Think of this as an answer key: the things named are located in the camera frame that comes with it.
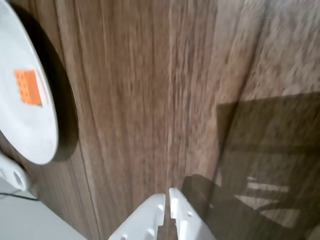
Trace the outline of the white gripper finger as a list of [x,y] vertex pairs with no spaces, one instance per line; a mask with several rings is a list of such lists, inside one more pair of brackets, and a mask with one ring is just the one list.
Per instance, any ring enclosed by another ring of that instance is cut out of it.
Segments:
[[109,237],[109,240],[156,240],[164,224],[166,195],[156,193],[146,199]]
[[171,187],[169,198],[170,217],[175,220],[179,240],[216,240],[209,227],[179,189]]

